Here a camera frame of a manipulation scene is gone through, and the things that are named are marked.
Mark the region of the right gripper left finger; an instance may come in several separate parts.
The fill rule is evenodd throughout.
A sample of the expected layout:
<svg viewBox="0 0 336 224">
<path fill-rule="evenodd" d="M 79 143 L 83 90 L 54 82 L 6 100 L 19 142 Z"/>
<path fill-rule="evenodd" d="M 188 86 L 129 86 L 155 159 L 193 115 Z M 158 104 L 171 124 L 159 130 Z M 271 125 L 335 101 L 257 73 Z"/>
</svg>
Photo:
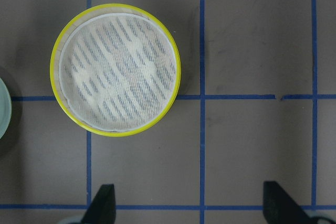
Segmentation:
<svg viewBox="0 0 336 224">
<path fill-rule="evenodd" d="M 89 208 L 85 212 L 82 223 L 110 223 L 116 220 L 116 198 L 114 184 L 101 185 Z"/>
</svg>

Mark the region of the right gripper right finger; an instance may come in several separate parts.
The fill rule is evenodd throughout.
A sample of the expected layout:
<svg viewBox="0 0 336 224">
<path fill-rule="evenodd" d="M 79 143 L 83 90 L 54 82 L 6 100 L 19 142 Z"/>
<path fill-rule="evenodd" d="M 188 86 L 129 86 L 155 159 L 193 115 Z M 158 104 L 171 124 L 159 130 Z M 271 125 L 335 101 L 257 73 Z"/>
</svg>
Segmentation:
<svg viewBox="0 0 336 224">
<path fill-rule="evenodd" d="M 262 203 L 267 223 L 310 223 L 310 217 L 276 181 L 263 183 Z"/>
</svg>

